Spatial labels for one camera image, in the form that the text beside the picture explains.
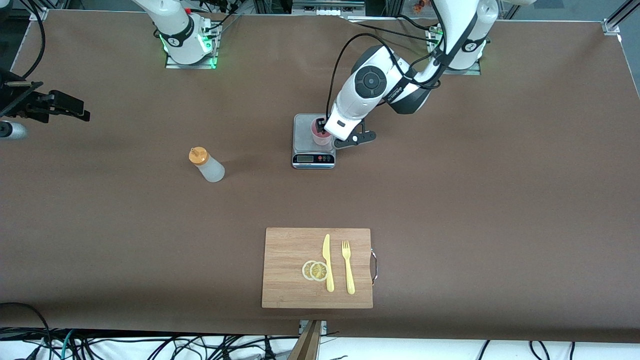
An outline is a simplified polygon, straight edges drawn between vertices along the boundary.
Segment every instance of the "yellow knife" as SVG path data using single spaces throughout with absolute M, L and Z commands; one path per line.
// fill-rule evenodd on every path
M 331 252 L 329 251 L 329 234 L 324 237 L 322 257 L 326 261 L 326 290 L 333 292 L 333 273 L 331 272 Z

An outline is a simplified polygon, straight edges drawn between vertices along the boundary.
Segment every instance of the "brown table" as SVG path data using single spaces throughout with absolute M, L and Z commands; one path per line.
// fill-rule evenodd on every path
M 291 168 L 292 118 L 324 111 L 364 28 L 247 16 L 217 70 L 165 70 L 144 13 L 51 11 L 45 27 L 32 79 L 93 116 L 24 120 L 27 140 L 0 143 L 0 300 L 52 327 L 292 334 L 322 318 L 343 336 L 640 341 L 640 101 L 599 23 L 497 23 L 482 76 L 443 77 L 414 115 L 376 109 L 378 139 L 329 171 Z M 371 45 L 346 51 L 336 90 Z M 39 46 L 32 26 L 17 72 Z M 222 182 L 188 162 L 195 145 Z M 260 308 L 267 227 L 371 228 L 374 308 Z

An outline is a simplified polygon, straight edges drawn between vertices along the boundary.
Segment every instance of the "pink cup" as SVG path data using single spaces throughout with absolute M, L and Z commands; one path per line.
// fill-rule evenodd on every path
M 314 142 L 320 146 L 325 146 L 333 140 L 333 135 L 331 135 L 328 131 L 323 133 L 318 133 L 316 128 L 316 122 L 318 120 L 323 120 L 324 118 L 318 118 L 311 122 L 311 134 L 313 135 Z

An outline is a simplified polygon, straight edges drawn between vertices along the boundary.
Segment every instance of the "cutting board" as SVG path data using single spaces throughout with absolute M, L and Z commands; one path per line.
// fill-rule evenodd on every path
M 324 236 L 331 238 L 331 268 L 335 290 L 326 290 L 324 281 L 310 281 L 302 275 L 309 260 L 326 262 L 322 257 Z M 351 271 L 356 292 L 347 293 L 346 267 L 342 241 L 351 247 Z M 262 307 L 289 309 L 370 309 L 371 230 L 269 227 L 264 241 Z

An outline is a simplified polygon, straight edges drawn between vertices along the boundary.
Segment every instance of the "plastic fork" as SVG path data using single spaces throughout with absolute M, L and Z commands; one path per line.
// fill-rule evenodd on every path
M 351 273 L 351 263 L 349 262 L 349 259 L 351 259 L 351 248 L 349 247 L 348 241 L 342 242 L 342 257 L 347 266 L 347 292 L 353 295 L 356 292 L 356 286 L 353 284 L 353 274 Z

